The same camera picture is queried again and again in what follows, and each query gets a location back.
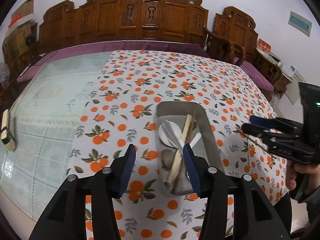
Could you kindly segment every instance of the metal screw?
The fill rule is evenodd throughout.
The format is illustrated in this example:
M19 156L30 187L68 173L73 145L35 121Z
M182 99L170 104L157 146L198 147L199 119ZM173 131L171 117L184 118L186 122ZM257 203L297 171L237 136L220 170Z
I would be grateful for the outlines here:
M105 167L105 168L102 169L102 173L103 174L108 174L110 172L111 172L111 168L110 167Z
M252 177L251 177L249 174L244 174L244 175L243 175L243 178L244 178L244 180L246 180L246 181L252 180Z
M214 173L216 173L218 170L217 170L217 168L215 168L215 167L209 167L209 168L208 168L208 171L209 171L210 173L214 174Z
M70 174L68 177L67 177L67 180L69 181L74 181L76 179L76 175L74 174Z

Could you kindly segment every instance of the red poster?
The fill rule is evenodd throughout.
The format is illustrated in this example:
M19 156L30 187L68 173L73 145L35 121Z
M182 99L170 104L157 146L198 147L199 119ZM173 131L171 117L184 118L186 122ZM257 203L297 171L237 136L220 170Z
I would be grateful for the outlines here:
M263 52L269 54L270 51L271 51L271 46L270 46L268 43L266 43L265 41L263 41L262 39L259 39L259 40L258 40L258 47L257 47L257 49L262 50Z

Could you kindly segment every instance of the cardboard box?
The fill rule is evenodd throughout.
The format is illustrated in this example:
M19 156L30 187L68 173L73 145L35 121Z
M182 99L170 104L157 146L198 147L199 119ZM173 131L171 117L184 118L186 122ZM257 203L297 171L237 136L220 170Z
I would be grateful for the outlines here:
M4 38L2 50L6 61L11 62L11 60L29 50L25 39L31 33L36 34L36 27L36 24L31 26L30 21L25 22L10 33L9 36Z
M18 9L11 15L11 20L17 16L24 17L30 13L33 13L33 0L26 0Z
M20 55L29 50L29 47L26 45L26 37L29 34L31 34L30 22L26 22L16 29L16 41Z

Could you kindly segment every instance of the white plastic spoon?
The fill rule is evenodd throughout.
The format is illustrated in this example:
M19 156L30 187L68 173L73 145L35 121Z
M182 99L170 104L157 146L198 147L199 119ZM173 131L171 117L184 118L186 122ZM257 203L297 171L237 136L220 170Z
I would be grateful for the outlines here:
M172 128L172 130L173 130L173 133L175 134L175 136L179 139L179 138L181 137L181 133L182 133L180 127L179 127L175 122L170 122L170 121L167 121L167 122L170 124L170 126L171 126L171 128ZM175 143L173 143L173 142L167 137L166 133L164 132L164 127L163 127L162 124L159 126L158 133L159 133L160 140L161 140L165 145L167 145L167 146L169 146L169 147L173 147L173 148L178 148L178 146L175 145ZM193 139L191 140L191 142L190 142L190 147L191 147L191 148L193 148L193 147L196 145L196 143L200 140L201 136L202 136L201 133L199 133L199 132L196 133L196 135L194 136L194 138L193 138Z

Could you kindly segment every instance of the purple cushion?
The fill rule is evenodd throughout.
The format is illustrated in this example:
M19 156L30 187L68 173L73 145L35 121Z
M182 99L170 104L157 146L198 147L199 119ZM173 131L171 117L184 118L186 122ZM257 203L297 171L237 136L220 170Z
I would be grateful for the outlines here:
M235 57L233 64L238 61L238 58ZM244 61L240 66L242 70L251 78L251 80L257 85L258 88L264 89L267 91L273 91L273 85L248 61Z
M209 57L199 44L188 44L164 41L105 41L91 44L82 44L65 49L52 51L40 59L35 65L31 66L17 82L32 79L42 65L58 59L74 57L84 54L114 51L114 50L155 50L174 53L190 54L199 57Z

